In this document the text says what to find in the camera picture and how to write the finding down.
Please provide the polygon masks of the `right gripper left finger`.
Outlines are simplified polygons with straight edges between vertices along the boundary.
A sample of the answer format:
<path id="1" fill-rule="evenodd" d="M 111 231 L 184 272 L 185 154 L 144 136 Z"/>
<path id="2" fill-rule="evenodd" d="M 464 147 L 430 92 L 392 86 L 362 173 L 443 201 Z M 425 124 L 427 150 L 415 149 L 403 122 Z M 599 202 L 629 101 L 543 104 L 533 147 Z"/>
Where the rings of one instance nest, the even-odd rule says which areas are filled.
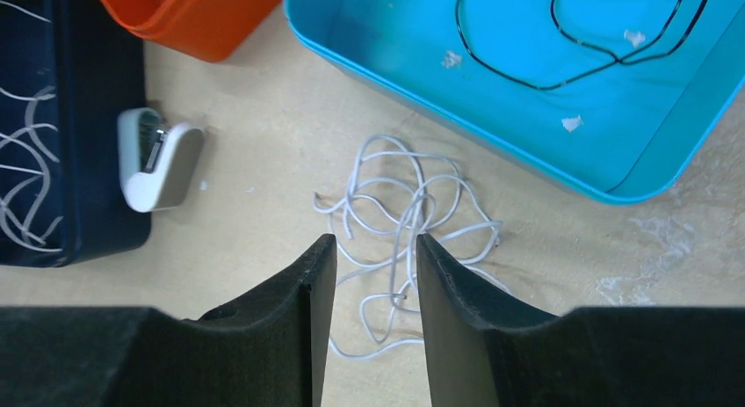
<path id="1" fill-rule="evenodd" d="M 144 306 L 4 307 L 4 406 L 317 406 L 336 239 L 202 317 Z"/>

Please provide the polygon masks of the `orange plastic tray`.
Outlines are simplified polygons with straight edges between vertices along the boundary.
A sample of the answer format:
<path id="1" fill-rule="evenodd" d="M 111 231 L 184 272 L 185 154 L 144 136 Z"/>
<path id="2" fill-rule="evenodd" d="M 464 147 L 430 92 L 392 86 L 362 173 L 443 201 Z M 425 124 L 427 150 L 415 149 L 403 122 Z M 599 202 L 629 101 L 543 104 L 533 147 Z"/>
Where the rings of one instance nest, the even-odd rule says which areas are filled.
<path id="1" fill-rule="evenodd" d="M 133 35 L 205 62 L 228 58 L 281 0 L 99 0 Z"/>

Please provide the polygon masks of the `small white stapler remover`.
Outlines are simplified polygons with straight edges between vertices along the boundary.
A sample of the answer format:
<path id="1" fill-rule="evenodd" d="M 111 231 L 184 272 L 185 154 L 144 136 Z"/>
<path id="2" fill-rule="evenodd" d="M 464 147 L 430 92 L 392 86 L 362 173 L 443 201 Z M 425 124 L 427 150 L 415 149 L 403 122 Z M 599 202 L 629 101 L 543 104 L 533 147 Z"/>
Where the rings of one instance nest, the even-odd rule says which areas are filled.
<path id="1" fill-rule="evenodd" d="M 151 213 L 182 205 L 206 143 L 191 122 L 173 126 L 149 107 L 129 109 L 117 120 L 119 186 L 127 205 Z"/>

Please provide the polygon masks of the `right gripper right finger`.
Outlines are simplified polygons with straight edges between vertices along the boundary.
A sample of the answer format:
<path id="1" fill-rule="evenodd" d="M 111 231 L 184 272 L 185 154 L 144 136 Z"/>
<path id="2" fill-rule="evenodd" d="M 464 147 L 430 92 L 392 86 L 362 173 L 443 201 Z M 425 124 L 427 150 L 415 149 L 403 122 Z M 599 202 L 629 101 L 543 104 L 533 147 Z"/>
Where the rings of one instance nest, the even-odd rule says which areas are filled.
<path id="1" fill-rule="evenodd" d="M 520 301 L 416 241 L 435 406 L 741 406 L 741 307 L 580 307 Z"/>

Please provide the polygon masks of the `teal plastic tray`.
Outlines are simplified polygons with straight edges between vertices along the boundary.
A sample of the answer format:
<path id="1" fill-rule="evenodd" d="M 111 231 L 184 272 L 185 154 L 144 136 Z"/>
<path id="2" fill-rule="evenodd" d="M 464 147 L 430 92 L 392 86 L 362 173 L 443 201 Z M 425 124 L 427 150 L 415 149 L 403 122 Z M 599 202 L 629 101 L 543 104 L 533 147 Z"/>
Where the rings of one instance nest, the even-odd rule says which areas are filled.
<path id="1" fill-rule="evenodd" d="M 744 0 L 284 0 L 344 74 L 594 200 L 684 172 L 744 85 Z"/>

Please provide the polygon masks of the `dark blue plastic tray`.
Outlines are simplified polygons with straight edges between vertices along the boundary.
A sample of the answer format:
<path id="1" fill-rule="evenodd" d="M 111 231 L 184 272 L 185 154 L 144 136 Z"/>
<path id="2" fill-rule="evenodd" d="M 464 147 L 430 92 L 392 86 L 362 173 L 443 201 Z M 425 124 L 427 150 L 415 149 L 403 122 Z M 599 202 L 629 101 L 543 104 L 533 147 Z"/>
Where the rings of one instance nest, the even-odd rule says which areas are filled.
<path id="1" fill-rule="evenodd" d="M 1 0 L 1 262 L 61 267 L 143 245 L 117 119 L 145 105 L 143 45 L 98 0 Z"/>

